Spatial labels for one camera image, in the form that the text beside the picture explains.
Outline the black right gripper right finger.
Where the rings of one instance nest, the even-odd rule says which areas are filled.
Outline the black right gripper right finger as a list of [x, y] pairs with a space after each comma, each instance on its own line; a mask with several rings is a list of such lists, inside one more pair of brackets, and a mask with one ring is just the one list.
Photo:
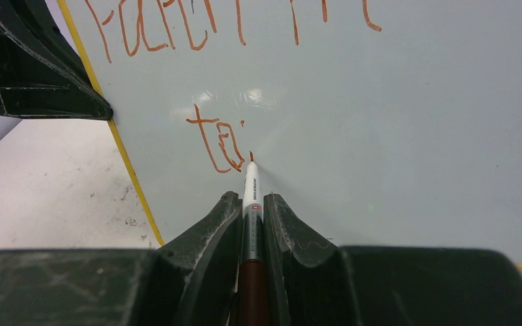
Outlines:
[[482, 249], [341, 246], [264, 197], [274, 325], [522, 325], [522, 276]]

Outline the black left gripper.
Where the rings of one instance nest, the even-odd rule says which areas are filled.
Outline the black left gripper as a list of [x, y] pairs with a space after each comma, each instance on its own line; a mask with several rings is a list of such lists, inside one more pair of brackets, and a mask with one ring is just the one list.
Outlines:
[[113, 116], [45, 1], [0, 0], [0, 115], [103, 121]]

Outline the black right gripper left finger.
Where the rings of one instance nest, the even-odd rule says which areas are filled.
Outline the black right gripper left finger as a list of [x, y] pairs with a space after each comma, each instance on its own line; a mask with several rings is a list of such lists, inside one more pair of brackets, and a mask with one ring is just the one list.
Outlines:
[[159, 249], [0, 250], [0, 325], [225, 325], [241, 211], [227, 192]]

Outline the white whiteboard marker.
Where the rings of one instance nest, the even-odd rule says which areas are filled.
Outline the white whiteboard marker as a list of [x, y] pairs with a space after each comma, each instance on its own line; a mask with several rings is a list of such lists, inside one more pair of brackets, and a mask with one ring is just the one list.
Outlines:
[[268, 285], [264, 263], [263, 204], [259, 170], [253, 153], [245, 175], [243, 239], [239, 266], [239, 325], [270, 325]]

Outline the yellow framed whiteboard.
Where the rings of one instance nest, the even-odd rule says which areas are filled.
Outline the yellow framed whiteboard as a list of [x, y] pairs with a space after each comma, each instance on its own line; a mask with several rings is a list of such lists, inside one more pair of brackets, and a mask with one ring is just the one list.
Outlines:
[[522, 265], [522, 1], [61, 1], [156, 239], [250, 160], [336, 245]]

